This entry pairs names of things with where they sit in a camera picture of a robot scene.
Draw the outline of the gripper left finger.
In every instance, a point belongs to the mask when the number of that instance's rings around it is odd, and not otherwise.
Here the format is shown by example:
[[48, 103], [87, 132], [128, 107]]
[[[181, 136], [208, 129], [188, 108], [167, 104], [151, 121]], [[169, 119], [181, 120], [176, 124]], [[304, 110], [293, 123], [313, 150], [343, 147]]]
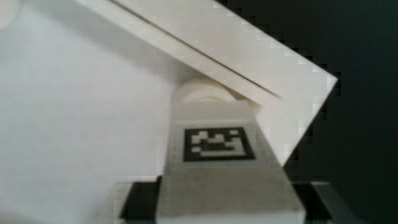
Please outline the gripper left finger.
[[162, 177], [115, 184], [94, 224], [156, 224], [160, 183]]

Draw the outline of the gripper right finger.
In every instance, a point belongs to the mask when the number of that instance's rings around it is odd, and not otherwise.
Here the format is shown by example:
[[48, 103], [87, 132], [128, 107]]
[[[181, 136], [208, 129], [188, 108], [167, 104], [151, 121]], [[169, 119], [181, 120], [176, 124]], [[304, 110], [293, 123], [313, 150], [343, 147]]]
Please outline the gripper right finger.
[[304, 224], [362, 224], [329, 182], [295, 182], [306, 208]]

